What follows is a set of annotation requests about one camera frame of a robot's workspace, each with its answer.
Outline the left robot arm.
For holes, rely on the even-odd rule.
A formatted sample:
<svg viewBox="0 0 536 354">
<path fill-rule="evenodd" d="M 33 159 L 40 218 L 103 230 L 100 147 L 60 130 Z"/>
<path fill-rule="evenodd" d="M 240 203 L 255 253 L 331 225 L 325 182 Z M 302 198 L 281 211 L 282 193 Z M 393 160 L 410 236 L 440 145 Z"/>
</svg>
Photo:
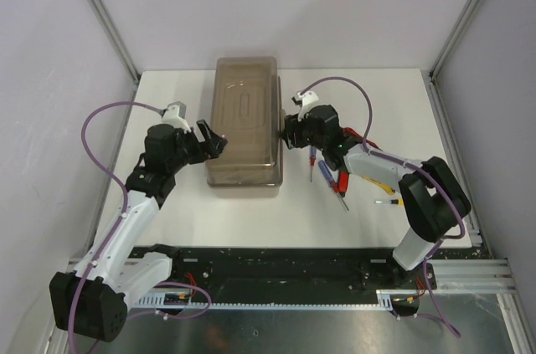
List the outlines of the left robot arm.
<svg viewBox="0 0 536 354">
<path fill-rule="evenodd" d="M 151 252 L 133 266 L 126 265 L 142 231 L 162 209 L 175 188 L 176 174 L 187 165 L 218 158 L 227 141 L 207 122 L 197 123 L 203 136 L 171 124 L 148 129 L 145 151 L 122 188 L 123 202 L 83 259 L 69 273 L 58 272 L 49 284 L 56 326 L 70 336 L 113 341 L 129 310 L 153 287 L 179 285 L 184 265 L 165 254 Z"/>
</svg>

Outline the beige plastic tool box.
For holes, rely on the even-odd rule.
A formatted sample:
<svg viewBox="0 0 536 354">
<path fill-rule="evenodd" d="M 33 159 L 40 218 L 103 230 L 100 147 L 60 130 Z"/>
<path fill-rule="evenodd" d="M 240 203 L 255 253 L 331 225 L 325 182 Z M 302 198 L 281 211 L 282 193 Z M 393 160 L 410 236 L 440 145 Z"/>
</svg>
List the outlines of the beige plastic tool box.
<svg viewBox="0 0 536 354">
<path fill-rule="evenodd" d="M 206 163 L 207 183 L 226 198 L 274 198 L 283 181 L 281 82 L 276 59 L 220 58 L 211 129 L 228 143 Z"/>
</svg>

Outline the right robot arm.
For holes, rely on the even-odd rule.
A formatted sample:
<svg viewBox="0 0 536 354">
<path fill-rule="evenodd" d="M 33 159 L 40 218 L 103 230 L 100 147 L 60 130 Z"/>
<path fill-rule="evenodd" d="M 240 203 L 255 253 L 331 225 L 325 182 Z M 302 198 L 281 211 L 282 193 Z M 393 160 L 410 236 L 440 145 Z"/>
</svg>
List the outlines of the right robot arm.
<svg viewBox="0 0 536 354">
<path fill-rule="evenodd" d="M 448 164 L 433 156 L 404 159 L 370 146 L 362 136 L 344 130 L 331 105 L 318 105 L 305 115 L 286 115 L 281 138 L 287 147 L 314 147 L 330 172 L 359 176 L 398 193 L 409 229 L 386 262 L 385 276 L 405 288 L 416 270 L 448 239 L 452 228 L 465 228 L 472 206 Z"/>
</svg>

